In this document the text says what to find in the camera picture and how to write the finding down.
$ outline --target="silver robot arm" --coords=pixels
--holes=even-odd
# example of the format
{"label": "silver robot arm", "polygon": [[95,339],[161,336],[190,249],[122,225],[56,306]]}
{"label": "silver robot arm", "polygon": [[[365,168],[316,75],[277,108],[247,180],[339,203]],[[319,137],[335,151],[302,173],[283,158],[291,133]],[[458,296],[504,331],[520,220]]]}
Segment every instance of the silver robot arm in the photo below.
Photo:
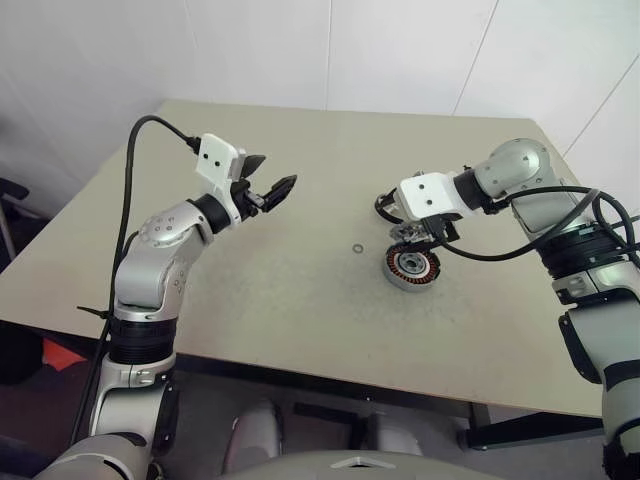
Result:
{"label": "silver robot arm", "polygon": [[[481,207],[486,213],[497,213],[492,208],[500,202],[495,203],[494,199],[561,186],[543,145],[529,139],[512,140],[498,147],[475,169],[467,168],[460,175],[429,173],[402,180],[394,199],[413,222],[395,227],[392,236],[404,242],[426,240],[429,248],[442,245],[451,249],[448,244],[443,245],[443,233],[434,229],[438,225],[435,220],[451,223]],[[529,240],[549,232],[578,203],[572,193],[565,191],[510,201]],[[637,256],[632,248],[621,251],[611,232],[585,214],[578,215],[536,250],[553,277],[552,286],[559,300],[576,305],[559,320],[572,362],[587,380],[603,384],[605,470],[611,478],[640,478]],[[633,470],[631,475],[639,477],[624,476]]]}
{"label": "silver robot arm", "polygon": [[152,458],[173,443],[179,400],[173,341],[189,270],[215,234],[269,212],[296,181],[285,177],[261,196],[249,190],[247,177],[264,156],[247,156],[212,134],[202,136],[198,150],[196,172],[207,193],[147,219],[118,267],[90,436],[38,479],[144,479]]}

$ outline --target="red object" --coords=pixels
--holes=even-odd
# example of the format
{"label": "red object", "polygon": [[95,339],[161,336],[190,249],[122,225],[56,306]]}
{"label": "red object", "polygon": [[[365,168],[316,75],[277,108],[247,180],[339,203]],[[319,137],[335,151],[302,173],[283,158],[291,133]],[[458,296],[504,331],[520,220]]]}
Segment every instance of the red object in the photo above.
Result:
{"label": "red object", "polygon": [[42,341],[42,350],[44,363],[48,363],[57,371],[64,370],[74,363],[84,362],[86,360],[77,353],[67,350],[46,338]]}

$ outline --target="table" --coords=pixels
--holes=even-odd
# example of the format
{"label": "table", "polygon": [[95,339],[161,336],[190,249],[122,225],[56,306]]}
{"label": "table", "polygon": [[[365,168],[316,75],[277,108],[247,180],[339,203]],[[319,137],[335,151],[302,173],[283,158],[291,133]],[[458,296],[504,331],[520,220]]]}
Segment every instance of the table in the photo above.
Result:
{"label": "table", "polygon": [[[530,137],[549,147],[558,175],[575,181],[533,121],[177,100],[158,113],[188,134],[212,132],[267,155],[252,178],[257,193],[298,174],[285,203],[222,232],[193,267],[178,352],[385,390],[600,415],[601,387],[571,364],[557,326],[565,308],[535,253],[486,264],[439,249],[442,274],[420,294],[393,287],[381,271],[391,225],[373,201],[418,170],[459,172],[506,140]],[[135,161],[130,230],[202,192],[195,157],[162,127],[145,127]],[[0,318],[99,335],[100,320],[75,306],[106,305],[123,170],[120,149],[0,276]],[[467,250],[497,253],[526,242],[509,212],[456,226],[456,245]]]}

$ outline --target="gray floor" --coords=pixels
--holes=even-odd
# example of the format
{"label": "gray floor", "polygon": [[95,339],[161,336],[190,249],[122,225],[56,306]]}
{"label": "gray floor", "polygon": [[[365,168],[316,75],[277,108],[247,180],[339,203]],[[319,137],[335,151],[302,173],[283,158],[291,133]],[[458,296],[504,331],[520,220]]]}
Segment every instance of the gray floor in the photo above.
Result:
{"label": "gray floor", "polygon": [[[0,387],[0,435],[28,442],[49,454],[59,453],[68,437],[85,371],[84,365],[74,366],[62,375],[44,369],[20,387]],[[488,452],[461,451],[455,434],[466,425],[462,419],[205,375],[179,373],[178,380],[182,399],[177,441],[162,459],[169,480],[204,480],[217,476],[233,419],[264,397],[271,398],[283,409],[284,449],[288,453],[346,446],[347,427],[292,413],[295,402],[306,402],[363,416],[383,411],[412,425],[427,456],[505,480],[606,478],[600,466],[601,440],[596,437]],[[491,410],[494,421],[527,413],[505,408]],[[24,424],[20,417],[32,420]],[[50,427],[54,431],[43,434],[41,426],[45,420],[54,426]]]}

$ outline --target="white wall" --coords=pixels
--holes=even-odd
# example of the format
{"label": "white wall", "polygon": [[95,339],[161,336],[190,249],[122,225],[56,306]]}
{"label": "white wall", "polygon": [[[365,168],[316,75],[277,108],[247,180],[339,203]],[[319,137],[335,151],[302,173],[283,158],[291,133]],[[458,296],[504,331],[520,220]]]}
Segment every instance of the white wall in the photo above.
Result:
{"label": "white wall", "polygon": [[173,97],[530,117],[583,183],[637,210],[638,9],[638,0],[0,0],[0,175],[55,213],[138,116]]}

